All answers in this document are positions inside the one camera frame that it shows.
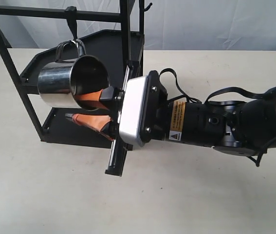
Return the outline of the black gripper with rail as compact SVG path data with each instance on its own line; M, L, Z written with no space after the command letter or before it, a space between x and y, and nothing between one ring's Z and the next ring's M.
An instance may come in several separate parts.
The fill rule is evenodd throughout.
M99 101L103 89L75 95L76 101ZM126 68L123 86L116 101L116 138L112 141L110 158L105 174L122 176L127 151L143 147L156 135L157 111L167 101L167 92L156 70L146 76L133 77L133 69ZM113 120L109 115L85 115L66 113L65 118L96 132L103 132Z

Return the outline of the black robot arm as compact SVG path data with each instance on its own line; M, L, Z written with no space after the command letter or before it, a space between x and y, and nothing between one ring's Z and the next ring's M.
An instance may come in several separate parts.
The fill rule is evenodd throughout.
M127 152L153 139L244 156L256 166L268 149L276 148L276 87L264 93L227 87L205 101L185 92L169 99L160 72L133 78L131 71L128 66L121 89L75 96L82 106L106 109L108 115L65 115L111 141L106 174L121 176Z

